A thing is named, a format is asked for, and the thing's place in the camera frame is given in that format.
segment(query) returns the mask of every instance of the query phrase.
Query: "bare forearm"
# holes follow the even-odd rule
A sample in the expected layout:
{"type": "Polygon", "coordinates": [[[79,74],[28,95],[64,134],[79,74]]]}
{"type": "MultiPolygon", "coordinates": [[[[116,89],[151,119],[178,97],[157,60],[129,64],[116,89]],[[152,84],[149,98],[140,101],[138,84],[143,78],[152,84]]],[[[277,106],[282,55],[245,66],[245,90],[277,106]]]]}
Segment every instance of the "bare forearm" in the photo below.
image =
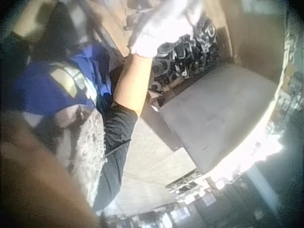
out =
{"type": "Polygon", "coordinates": [[[141,114],[146,99],[151,65],[152,58],[129,55],[114,93],[116,103],[137,115],[141,114]]]}

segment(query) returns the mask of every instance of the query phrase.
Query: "white glove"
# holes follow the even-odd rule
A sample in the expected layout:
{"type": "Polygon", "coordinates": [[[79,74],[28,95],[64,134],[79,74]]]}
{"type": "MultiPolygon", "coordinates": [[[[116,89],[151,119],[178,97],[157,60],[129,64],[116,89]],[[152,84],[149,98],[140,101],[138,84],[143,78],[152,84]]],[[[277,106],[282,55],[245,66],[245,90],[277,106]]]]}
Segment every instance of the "white glove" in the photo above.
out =
{"type": "Polygon", "coordinates": [[[131,54],[154,57],[163,43],[175,43],[193,34],[202,13],[203,0],[166,0],[151,16],[139,23],[129,40],[131,54]]]}

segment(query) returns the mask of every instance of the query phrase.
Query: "pile of metal castings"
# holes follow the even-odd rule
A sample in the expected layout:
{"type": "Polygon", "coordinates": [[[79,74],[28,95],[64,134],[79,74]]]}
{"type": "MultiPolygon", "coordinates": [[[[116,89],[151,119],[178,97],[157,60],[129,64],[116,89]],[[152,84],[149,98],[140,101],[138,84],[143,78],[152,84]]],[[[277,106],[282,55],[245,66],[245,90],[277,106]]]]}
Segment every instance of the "pile of metal castings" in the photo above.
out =
{"type": "Polygon", "coordinates": [[[193,37],[186,35],[174,44],[160,46],[152,63],[149,91],[162,96],[185,79],[202,76],[202,72],[218,61],[216,37],[212,20],[203,17],[193,37]]]}

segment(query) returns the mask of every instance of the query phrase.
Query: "factory floor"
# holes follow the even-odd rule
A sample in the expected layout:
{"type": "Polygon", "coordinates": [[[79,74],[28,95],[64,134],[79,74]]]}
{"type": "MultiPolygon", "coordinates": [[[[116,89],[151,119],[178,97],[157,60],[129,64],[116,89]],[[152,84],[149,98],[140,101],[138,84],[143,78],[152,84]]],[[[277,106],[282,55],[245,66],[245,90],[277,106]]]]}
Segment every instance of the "factory floor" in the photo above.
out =
{"type": "MultiPolygon", "coordinates": [[[[34,44],[43,34],[54,5],[51,0],[30,1],[13,31],[34,44]],[[19,23],[24,20],[26,26],[19,23]]],[[[79,42],[88,41],[83,29],[86,24],[84,13],[75,4],[70,4],[69,9],[79,42]]],[[[121,191],[104,210],[105,215],[134,215],[174,202],[174,195],[165,186],[195,168],[179,139],[160,115],[146,105],[133,132],[121,191]]]]}

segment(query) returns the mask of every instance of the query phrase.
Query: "black sleeve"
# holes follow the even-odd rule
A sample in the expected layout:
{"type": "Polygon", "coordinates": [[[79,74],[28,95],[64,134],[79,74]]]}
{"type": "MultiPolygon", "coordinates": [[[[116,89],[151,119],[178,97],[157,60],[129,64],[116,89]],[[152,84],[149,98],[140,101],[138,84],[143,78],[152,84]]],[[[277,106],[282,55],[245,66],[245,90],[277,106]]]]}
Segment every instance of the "black sleeve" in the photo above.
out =
{"type": "Polygon", "coordinates": [[[99,180],[93,207],[95,212],[109,205],[120,190],[129,142],[137,119],[134,111],[120,105],[114,106],[105,117],[107,163],[103,166],[99,180]]]}

